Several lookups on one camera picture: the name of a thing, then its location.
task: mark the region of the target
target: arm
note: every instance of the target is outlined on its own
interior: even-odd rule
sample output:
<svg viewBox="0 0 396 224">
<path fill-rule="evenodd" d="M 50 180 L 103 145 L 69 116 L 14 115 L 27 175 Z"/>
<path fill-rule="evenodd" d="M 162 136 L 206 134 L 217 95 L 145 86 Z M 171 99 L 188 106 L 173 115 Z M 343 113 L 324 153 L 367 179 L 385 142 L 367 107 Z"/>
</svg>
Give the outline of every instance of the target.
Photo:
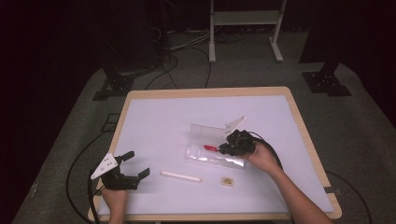
<svg viewBox="0 0 396 224">
<path fill-rule="evenodd" d="M 253 153 L 245 157 L 250 163 L 267 173 L 276 183 L 296 223 L 332 223 L 276 164 L 271 152 L 257 143 Z"/>
<path fill-rule="evenodd" d="M 126 206 L 128 203 L 128 191 L 102 189 L 103 198 L 110 209 L 109 224 L 122 224 L 125 218 Z"/>
</svg>

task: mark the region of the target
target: white marker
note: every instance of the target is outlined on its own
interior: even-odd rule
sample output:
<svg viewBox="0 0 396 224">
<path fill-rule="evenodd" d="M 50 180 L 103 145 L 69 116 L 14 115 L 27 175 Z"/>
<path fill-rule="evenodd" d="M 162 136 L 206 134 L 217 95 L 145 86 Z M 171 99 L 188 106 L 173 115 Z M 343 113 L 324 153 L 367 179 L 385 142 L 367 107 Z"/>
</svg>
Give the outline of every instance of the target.
<svg viewBox="0 0 396 224">
<path fill-rule="evenodd" d="M 171 173 L 171 172 L 167 172 L 167 171 L 161 171 L 161 175 L 168 175 L 168 176 L 177 177 L 180 179 L 187 179 L 187 180 L 192 180 L 192 181 L 196 181 L 196 182 L 202 182 L 202 178 L 199 178 L 199 177 L 190 176 L 190 175 L 179 175 L 179 174 L 175 174 L 175 173 Z"/>
</svg>

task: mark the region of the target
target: red object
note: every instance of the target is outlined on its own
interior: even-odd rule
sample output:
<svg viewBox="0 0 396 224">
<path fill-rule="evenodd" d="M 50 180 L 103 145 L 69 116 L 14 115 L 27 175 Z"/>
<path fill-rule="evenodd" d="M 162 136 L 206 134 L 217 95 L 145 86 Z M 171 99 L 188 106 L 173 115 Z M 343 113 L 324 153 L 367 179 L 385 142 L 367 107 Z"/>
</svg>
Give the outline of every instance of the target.
<svg viewBox="0 0 396 224">
<path fill-rule="evenodd" d="M 212 147 L 212 146 L 208 146 L 208 145 L 203 145 L 204 149 L 209 150 L 209 151 L 218 151 L 217 147 Z"/>
</svg>

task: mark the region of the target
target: dark background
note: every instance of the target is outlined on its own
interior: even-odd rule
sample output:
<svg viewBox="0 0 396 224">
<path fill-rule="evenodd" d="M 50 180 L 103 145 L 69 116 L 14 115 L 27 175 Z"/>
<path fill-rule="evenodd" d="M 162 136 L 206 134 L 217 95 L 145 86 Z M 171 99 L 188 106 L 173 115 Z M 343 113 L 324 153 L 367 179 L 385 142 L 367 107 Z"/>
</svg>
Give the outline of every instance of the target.
<svg viewBox="0 0 396 224">
<path fill-rule="evenodd" d="M 116 1 L 0 2 L 0 64 L 3 141 L 1 214 L 11 222 L 91 75 L 103 63 L 148 67 L 156 63 L 150 31 L 131 32 L 145 38 L 142 48 L 123 40 L 125 24 L 117 22 L 110 4 Z M 208 28 L 209 1 L 165 1 L 167 29 Z M 217 1 L 217 7 L 229 1 Z M 234 9 L 262 8 L 260 0 L 230 1 Z M 145 1 L 128 27 L 158 22 L 157 1 Z M 396 8 L 387 1 L 289 0 L 282 29 L 303 32 L 311 27 L 302 63 L 324 62 L 333 47 L 341 63 L 351 68 L 379 107 L 396 123 Z M 146 55 L 144 60 L 136 54 Z"/>
</svg>

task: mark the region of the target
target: white mounting plate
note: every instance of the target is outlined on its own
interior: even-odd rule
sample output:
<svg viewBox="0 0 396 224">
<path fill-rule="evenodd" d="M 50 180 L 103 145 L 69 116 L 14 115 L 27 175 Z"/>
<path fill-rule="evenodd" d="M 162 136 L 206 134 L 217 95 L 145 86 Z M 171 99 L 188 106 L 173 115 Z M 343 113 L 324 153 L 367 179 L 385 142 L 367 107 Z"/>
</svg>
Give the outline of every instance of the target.
<svg viewBox="0 0 396 224">
<path fill-rule="evenodd" d="M 236 130 L 236 128 L 239 126 L 239 124 L 242 123 L 242 121 L 244 121 L 246 119 L 246 117 L 242 117 L 240 119 L 237 119 L 233 122 L 227 123 L 225 124 L 225 130 L 224 130 L 224 135 L 223 138 L 226 138 L 228 135 L 230 135 L 231 133 L 233 133 L 233 131 Z"/>
<path fill-rule="evenodd" d="M 114 169 L 117 166 L 118 166 L 118 164 L 117 164 L 117 161 L 114 158 L 113 154 L 108 152 L 105 155 L 105 157 L 103 158 L 103 160 L 100 162 L 99 166 L 96 168 L 96 170 L 91 175 L 91 179 L 95 179 L 96 177 L 99 177 L 99 176 L 107 173 L 108 171 Z"/>
</svg>

